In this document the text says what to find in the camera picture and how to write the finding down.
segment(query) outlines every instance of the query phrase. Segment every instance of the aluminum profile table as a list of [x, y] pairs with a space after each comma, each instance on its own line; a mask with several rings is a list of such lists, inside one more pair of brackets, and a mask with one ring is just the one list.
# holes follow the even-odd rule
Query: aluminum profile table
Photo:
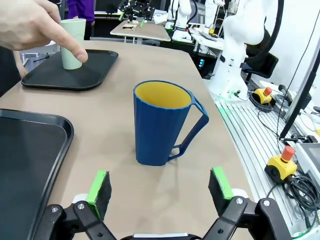
[[[233, 139], [254, 200], [257, 202], [265, 198], [275, 184], [264, 169], [269, 158], [280, 153], [276, 135], [259, 121], [259, 110], [251, 102], [216, 102], [215, 105]], [[277, 131], [278, 114], [276, 112], [261, 112], [260, 119], [274, 132]], [[278, 131], [280, 132], [284, 126], [285, 123], [280, 118]], [[284, 145], [280, 142], [279, 148], [281, 152], [284, 149]], [[276, 187], [270, 197], [277, 201], [291, 234], [306, 230], [301, 210], [293, 199], [286, 196], [281, 186]], [[310, 214], [309, 217], [312, 222], [314, 215]]]

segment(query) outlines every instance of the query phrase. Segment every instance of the office chair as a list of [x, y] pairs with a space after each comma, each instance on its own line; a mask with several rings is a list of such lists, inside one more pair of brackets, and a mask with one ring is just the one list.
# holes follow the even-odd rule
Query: office chair
[[259, 69], [244, 69], [244, 70], [242, 70], [244, 73], [247, 74], [246, 79], [245, 79], [245, 84], [248, 85], [252, 74], [256, 74], [256, 75], [261, 76], [265, 79], [270, 78], [278, 61], [279, 61], [279, 59], [276, 56], [274, 56], [270, 52], [268, 52], [263, 65]]

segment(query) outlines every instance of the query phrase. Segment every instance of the screw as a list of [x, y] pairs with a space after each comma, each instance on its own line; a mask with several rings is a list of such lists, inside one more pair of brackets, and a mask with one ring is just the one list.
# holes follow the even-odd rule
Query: screw
[[54, 207], [51, 209], [51, 212], [55, 213], [56, 211], [58, 211], [58, 208], [57, 207]]
[[83, 205], [82, 203], [78, 205], [78, 209], [84, 209], [84, 208], [85, 208], [85, 205]]
[[265, 205], [266, 207], [270, 206], [270, 202], [268, 200], [264, 200], [263, 201], [263, 205]]
[[235, 200], [236, 204], [242, 204], [244, 201], [241, 198]]

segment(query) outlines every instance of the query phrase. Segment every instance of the black tray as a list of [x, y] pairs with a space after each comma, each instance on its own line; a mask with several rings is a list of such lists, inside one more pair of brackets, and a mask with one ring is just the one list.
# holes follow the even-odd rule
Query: black tray
[[88, 61], [75, 70], [65, 70], [61, 52], [49, 57], [31, 72], [21, 83], [29, 88], [86, 91], [99, 86], [115, 63], [118, 53], [105, 50], [86, 50]]
[[30, 240], [74, 137], [62, 116], [0, 109], [0, 239]]

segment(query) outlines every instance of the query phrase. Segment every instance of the blue mug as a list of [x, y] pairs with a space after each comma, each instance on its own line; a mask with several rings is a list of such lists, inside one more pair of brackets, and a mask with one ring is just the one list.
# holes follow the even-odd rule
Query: blue mug
[[[162, 166], [183, 155], [196, 134], [208, 123], [205, 107], [192, 92], [160, 80], [144, 81], [133, 89], [135, 156], [144, 165]], [[195, 105], [202, 113], [183, 142], [175, 145], [189, 109]], [[170, 156], [172, 149], [179, 153]]]

